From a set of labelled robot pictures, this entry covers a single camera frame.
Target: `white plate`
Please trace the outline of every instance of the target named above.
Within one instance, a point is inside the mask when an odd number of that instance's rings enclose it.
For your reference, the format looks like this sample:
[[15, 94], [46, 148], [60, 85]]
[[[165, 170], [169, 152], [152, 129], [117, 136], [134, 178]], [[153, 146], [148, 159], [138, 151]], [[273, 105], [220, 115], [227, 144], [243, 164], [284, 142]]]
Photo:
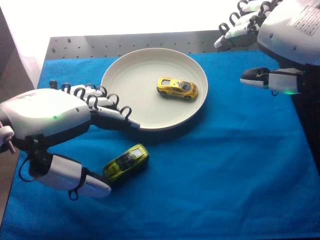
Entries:
[[[162, 97], [157, 91], [159, 78], [169, 77], [195, 83], [195, 100]], [[180, 125], [191, 118], [205, 102], [208, 81], [201, 66], [189, 56], [165, 48], [147, 48], [130, 52], [115, 61], [105, 72], [101, 85], [108, 94], [119, 96], [119, 109], [132, 108], [129, 119], [140, 129], [159, 131]]]

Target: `gray floor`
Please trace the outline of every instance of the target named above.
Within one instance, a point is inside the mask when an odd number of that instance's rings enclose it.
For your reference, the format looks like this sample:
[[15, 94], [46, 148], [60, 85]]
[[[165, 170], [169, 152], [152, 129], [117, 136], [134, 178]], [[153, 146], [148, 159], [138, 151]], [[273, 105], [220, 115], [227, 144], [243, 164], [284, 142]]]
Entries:
[[[33, 88], [17, 49], [14, 48], [6, 61], [2, 76], [0, 76], [0, 103]], [[14, 155], [10, 151], [0, 154], [0, 223], [5, 212], [18, 156], [19, 151]]]

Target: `blue fabric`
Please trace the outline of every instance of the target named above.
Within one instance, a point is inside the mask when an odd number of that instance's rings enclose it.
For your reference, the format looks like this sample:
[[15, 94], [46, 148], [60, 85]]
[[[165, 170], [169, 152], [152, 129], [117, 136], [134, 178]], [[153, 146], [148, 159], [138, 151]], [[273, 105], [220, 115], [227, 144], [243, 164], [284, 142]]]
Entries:
[[[141, 143], [150, 154], [146, 171], [109, 197], [76, 202], [66, 192], [22, 182], [16, 172], [0, 238], [320, 237], [320, 177], [291, 98], [239, 81], [246, 69], [277, 63], [259, 51], [190, 56], [204, 69], [209, 91], [182, 126], [156, 133], [92, 126], [50, 149], [101, 174], [107, 162]], [[48, 60], [39, 87], [51, 79], [59, 86], [99, 85], [115, 60]]]

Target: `gold toy car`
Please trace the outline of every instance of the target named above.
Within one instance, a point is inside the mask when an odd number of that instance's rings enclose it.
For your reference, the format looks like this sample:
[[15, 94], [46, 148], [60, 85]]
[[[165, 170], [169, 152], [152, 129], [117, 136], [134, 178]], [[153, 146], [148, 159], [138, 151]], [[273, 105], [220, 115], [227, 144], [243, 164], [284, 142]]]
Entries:
[[120, 183], [122, 179], [125, 180], [134, 172], [141, 170], [148, 158], [149, 154], [145, 147], [137, 144], [107, 163], [103, 168], [103, 176], [113, 185]]
[[170, 77], [161, 77], [156, 89], [163, 97], [173, 95], [184, 98], [187, 101], [196, 98], [199, 92], [198, 87], [194, 83]]

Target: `plate rim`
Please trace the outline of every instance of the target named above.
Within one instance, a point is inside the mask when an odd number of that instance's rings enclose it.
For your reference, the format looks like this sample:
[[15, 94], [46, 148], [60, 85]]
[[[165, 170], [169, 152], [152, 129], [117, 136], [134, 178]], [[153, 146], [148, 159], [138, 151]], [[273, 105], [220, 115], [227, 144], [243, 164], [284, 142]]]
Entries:
[[180, 52], [180, 51], [177, 51], [177, 50], [173, 50], [173, 49], [169, 49], [169, 48], [162, 48], [162, 47], [149, 47], [149, 48], [142, 48], [142, 49], [137, 49], [137, 50], [134, 50], [134, 51], [131, 51], [131, 52], [128, 52], [127, 54], [119, 57], [117, 60], [115, 60], [107, 69], [106, 71], [104, 72], [103, 76], [102, 76], [102, 79], [101, 79], [101, 86], [103, 86], [103, 81], [105, 79], [105, 76], [107, 74], [107, 72], [109, 71], [110, 68], [113, 67], [113, 65], [116, 64], [116, 62], [118, 62], [120, 59], [122, 58], [126, 58], [128, 55], [131, 55], [131, 54], [136, 54], [137, 52], [146, 52], [146, 51], [150, 51], [150, 50], [158, 50], [158, 51], [170, 51], [170, 52], [175, 52], [177, 54], [180, 54], [180, 55], [183, 55], [187, 58], [189, 58], [190, 60], [192, 60], [202, 71], [204, 77], [205, 77], [205, 81], [206, 81], [206, 91], [205, 91], [205, 95], [204, 95], [204, 98], [203, 98], [203, 101], [200, 103], [200, 106], [199, 108], [193, 112], [189, 117], [187, 117], [186, 119], [184, 119], [183, 121], [179, 122], [179, 123], [176, 123], [176, 124], [173, 124], [171, 126], [164, 126], [164, 127], [157, 127], [157, 128], [145, 128], [142, 126], [140, 126], [139, 130], [141, 131], [145, 131], [145, 132], [159, 132], [159, 131], [164, 131], [164, 130], [168, 130], [168, 129], [173, 129], [177, 126], [180, 126], [181, 124], [185, 123], [186, 121], [188, 121], [189, 119], [191, 119], [201, 108], [202, 106], [204, 105], [206, 99], [207, 99], [207, 95], [208, 95], [208, 90], [209, 90], [209, 83], [208, 83], [208, 78], [207, 78], [207, 75], [206, 75], [206, 72], [204, 71], [204, 69], [200, 66], [200, 64], [194, 60], [192, 57], [188, 56], [187, 54], [183, 53], [183, 52]]

